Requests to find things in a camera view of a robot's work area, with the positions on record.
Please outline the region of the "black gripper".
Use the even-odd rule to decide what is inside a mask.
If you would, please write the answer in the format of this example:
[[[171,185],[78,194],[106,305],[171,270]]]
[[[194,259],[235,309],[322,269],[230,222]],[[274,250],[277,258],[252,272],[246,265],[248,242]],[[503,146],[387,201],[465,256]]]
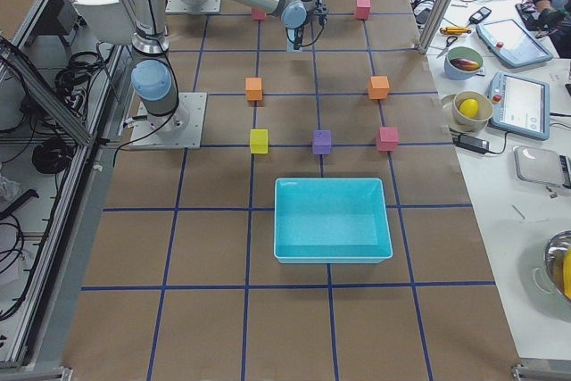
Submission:
[[[320,39],[326,25],[328,17],[328,7],[326,4],[317,1],[312,9],[306,10],[303,2],[294,2],[285,8],[285,35],[300,44],[302,48],[313,46]],[[311,23],[312,18],[317,18],[320,30],[314,39],[307,43],[303,43],[303,34],[305,26]]]

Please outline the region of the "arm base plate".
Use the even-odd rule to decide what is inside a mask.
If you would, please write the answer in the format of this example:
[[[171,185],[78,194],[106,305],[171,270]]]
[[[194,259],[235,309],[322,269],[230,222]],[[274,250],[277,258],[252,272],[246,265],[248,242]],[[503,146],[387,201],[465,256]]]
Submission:
[[[174,116],[162,125],[164,120],[149,116],[140,102],[137,114],[145,119],[134,123],[128,147],[136,150],[198,149],[202,142],[206,104],[205,92],[182,92]]]
[[[221,0],[167,0],[166,13],[170,15],[218,14]]]

